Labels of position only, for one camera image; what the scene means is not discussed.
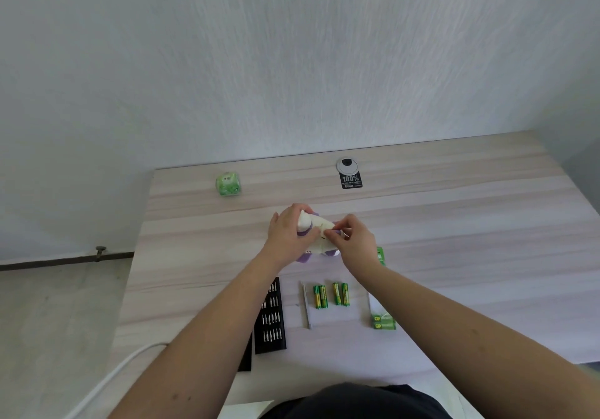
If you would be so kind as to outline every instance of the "tile floor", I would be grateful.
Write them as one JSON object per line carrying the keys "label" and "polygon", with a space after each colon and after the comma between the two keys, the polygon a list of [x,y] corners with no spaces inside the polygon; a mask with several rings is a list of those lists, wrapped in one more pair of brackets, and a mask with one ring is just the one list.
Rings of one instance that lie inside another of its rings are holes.
{"label": "tile floor", "polygon": [[[0,417],[60,419],[102,378],[131,260],[0,272]],[[584,370],[600,377],[600,364]],[[442,375],[411,385],[454,419],[481,418]],[[257,418],[270,402],[230,405]]]}

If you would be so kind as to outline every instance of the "black label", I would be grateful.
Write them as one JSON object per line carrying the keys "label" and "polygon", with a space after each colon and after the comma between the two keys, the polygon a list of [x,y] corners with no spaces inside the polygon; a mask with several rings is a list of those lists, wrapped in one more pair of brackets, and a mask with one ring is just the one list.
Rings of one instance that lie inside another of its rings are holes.
{"label": "black label", "polygon": [[361,179],[361,172],[357,171],[356,174],[351,176],[345,176],[340,172],[341,187],[346,188],[362,188],[363,181]]}

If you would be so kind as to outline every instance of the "light wood tabletop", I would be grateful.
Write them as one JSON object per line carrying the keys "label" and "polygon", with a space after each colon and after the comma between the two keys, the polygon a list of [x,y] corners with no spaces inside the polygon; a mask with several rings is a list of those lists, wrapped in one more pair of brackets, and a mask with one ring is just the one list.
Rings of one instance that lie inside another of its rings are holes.
{"label": "light wood tabletop", "polygon": [[[346,156],[362,188],[342,189],[335,163]],[[227,171],[240,176],[238,196],[215,190]],[[157,170],[110,365],[173,339],[259,251],[273,212],[293,202],[330,220],[355,213],[391,269],[572,362],[600,360],[600,217],[533,134],[510,133]],[[402,329],[371,328],[367,294],[340,257],[291,264],[280,281],[287,349],[253,354],[227,403],[434,370]],[[350,307],[310,303],[309,330],[300,281],[349,283]],[[114,405],[157,353],[119,375],[104,403]]]}

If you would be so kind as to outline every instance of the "person's left hand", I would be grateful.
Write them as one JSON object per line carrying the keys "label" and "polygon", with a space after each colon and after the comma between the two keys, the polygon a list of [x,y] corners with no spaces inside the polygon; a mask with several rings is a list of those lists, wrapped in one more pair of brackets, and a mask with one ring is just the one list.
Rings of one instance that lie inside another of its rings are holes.
{"label": "person's left hand", "polygon": [[269,223],[269,235],[260,254],[274,262],[279,270],[302,256],[321,233],[319,228],[313,227],[305,236],[298,236],[296,231],[300,210],[313,213],[306,204],[292,204],[281,215],[275,212]]}

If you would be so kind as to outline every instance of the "baseboard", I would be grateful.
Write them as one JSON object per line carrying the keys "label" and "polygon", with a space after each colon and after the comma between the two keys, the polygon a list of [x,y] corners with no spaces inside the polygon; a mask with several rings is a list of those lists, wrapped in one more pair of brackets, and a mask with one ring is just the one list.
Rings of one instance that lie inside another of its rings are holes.
{"label": "baseboard", "polygon": [[49,266],[60,266],[63,264],[79,264],[82,262],[101,262],[101,261],[110,261],[113,259],[126,259],[133,258],[133,251],[125,251],[123,253],[108,253],[106,255],[102,255],[97,257],[96,255],[89,256],[75,256],[75,257],[66,257],[60,259],[44,259],[38,261],[27,261],[27,262],[17,262],[12,264],[3,264],[0,265],[0,272],[2,271],[17,271],[21,269],[34,269],[38,267],[49,267]]}

